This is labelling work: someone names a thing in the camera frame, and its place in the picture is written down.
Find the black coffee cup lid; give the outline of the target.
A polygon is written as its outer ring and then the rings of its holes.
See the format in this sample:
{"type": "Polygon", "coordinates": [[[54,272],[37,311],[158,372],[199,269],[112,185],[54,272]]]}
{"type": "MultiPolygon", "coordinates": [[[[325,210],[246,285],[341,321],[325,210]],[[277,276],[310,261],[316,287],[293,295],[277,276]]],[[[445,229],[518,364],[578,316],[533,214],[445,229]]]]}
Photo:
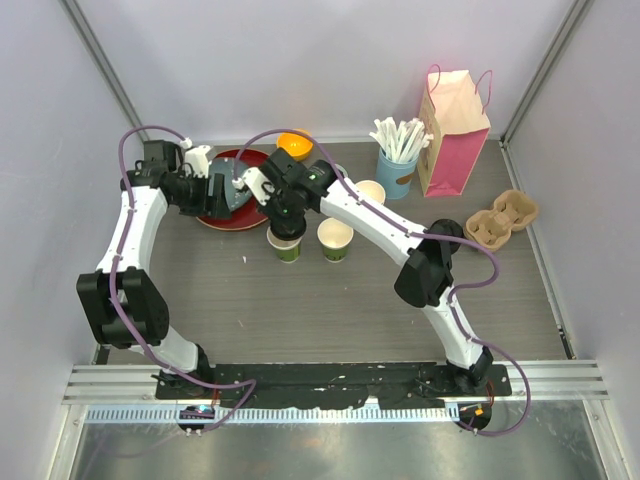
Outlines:
{"type": "Polygon", "coordinates": [[[270,230],[272,234],[282,241],[295,241],[300,239],[306,232],[307,226],[303,222],[300,225],[286,225],[283,223],[270,223],[270,230]]]}

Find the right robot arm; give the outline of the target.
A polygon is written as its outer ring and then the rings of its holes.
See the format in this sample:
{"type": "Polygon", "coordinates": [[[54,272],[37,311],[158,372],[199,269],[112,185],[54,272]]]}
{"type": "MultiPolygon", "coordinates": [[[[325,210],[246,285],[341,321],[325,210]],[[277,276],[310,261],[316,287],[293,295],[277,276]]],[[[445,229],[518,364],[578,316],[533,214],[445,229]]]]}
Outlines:
{"type": "Polygon", "coordinates": [[[472,395],[488,381],[493,362],[459,306],[452,255],[458,238],[452,221],[431,228],[411,222],[374,201],[334,166],[318,160],[310,167],[277,149],[259,167],[242,175],[245,186],[271,222],[277,238],[296,240],[306,230],[309,210],[331,217],[386,253],[400,268],[396,294],[421,310],[438,335],[457,391],[472,395]]]}

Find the green paper cup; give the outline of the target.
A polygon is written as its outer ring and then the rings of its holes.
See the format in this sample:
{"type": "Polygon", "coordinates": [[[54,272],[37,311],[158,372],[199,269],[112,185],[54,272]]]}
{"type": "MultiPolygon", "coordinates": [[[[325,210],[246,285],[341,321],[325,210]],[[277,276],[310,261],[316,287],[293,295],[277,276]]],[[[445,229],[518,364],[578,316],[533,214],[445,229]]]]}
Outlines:
{"type": "Polygon", "coordinates": [[[327,218],[317,228],[317,238],[324,258],[331,263],[343,261],[354,237],[354,230],[334,218],[327,218]]]}
{"type": "Polygon", "coordinates": [[[266,238],[277,258],[281,262],[293,263],[300,257],[302,238],[297,238],[295,240],[282,240],[275,236],[271,228],[267,229],[266,238]]]}

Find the stack of black lids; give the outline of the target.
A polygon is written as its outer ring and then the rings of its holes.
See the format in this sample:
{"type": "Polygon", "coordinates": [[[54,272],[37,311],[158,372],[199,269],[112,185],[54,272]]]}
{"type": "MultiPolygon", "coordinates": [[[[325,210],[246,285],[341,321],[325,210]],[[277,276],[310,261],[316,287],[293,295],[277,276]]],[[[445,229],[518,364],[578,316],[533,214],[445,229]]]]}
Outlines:
{"type": "MultiPolygon", "coordinates": [[[[464,238],[463,227],[451,219],[438,219],[426,230],[427,234],[451,236],[455,238],[464,238]]],[[[425,251],[427,253],[438,252],[441,248],[441,242],[437,240],[427,240],[425,251]]]]}

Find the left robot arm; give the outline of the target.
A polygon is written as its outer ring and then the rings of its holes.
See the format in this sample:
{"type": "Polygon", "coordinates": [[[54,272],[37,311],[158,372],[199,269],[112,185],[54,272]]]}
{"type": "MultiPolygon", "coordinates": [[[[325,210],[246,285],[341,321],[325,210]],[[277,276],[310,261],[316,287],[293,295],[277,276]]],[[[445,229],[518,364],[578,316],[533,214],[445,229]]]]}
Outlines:
{"type": "Polygon", "coordinates": [[[121,209],[96,270],[79,276],[76,291],[101,346],[141,353],[190,398],[210,391],[214,373],[204,350],[170,325],[168,305],[149,275],[156,234],[171,206],[188,216],[231,215],[225,180],[210,172],[211,146],[151,140],[143,157],[123,170],[121,209]]]}

